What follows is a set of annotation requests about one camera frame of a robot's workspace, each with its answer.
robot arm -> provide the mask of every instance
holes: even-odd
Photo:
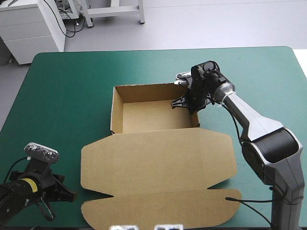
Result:
[[[57,151],[35,143],[29,143],[24,150],[30,160],[25,171],[12,172],[11,182],[0,184],[0,227],[33,204],[47,220],[53,221],[55,214],[49,202],[73,202],[76,198],[76,193],[63,185],[64,176],[53,174],[50,169],[59,160]]]
[[[300,229],[299,216],[304,195],[300,155],[302,145],[281,122],[259,114],[237,96],[234,85],[214,61],[196,65],[177,75],[175,84],[188,87],[187,94],[174,100],[173,107],[191,112],[210,103],[224,104],[242,126],[242,153],[266,185],[273,186],[272,225],[277,230]]]

white cabinet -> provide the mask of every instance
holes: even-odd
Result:
[[[19,64],[31,63],[43,52],[64,51],[66,33],[54,0],[19,0],[12,6],[6,0],[0,5],[0,37]]]

floor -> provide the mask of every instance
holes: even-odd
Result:
[[[65,51],[289,46],[307,72],[307,0],[144,0],[144,6],[145,24],[137,14],[96,18],[93,28],[85,24],[66,39]],[[0,130],[29,66],[0,66]]]

cardboard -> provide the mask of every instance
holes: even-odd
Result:
[[[225,196],[240,197],[240,192],[214,189],[120,196],[87,201],[82,214],[98,230],[112,225],[137,225],[140,230],[153,230],[157,224],[183,224],[185,229],[210,227],[229,220],[239,207]]]
[[[185,93],[174,84],[114,88],[113,135],[82,149],[82,187],[114,196],[83,204],[93,228],[209,227],[235,214],[239,203],[225,197],[240,199],[238,190],[208,189],[236,174],[232,140],[198,128],[197,113],[172,109]]]
[[[111,114],[113,133],[198,127],[197,113],[172,109],[171,101],[187,89],[173,83],[114,87]]]

green table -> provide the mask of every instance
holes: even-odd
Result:
[[[307,81],[288,47],[39,54],[0,132],[0,175],[4,177],[10,164],[25,156],[27,143],[41,143],[58,150],[60,161],[52,169],[65,175],[65,184],[79,195],[74,203],[52,204],[57,215],[54,222],[45,221],[32,206],[8,225],[86,227],[80,207],[84,201],[101,196],[80,186],[81,148],[110,135],[113,86],[173,82],[177,73],[207,60],[218,62],[238,95],[261,114],[281,121],[307,146]],[[216,187],[237,188],[243,198],[270,199],[268,186],[242,157],[227,111],[208,106],[200,112],[200,121],[202,128],[227,133],[234,140],[238,174]],[[23,170],[25,164],[20,163],[16,169]],[[302,164],[306,172],[304,153]],[[271,204],[254,206],[270,218]],[[307,199],[301,213],[302,226],[307,225],[306,216]],[[241,206],[223,226],[261,227],[267,223]]]

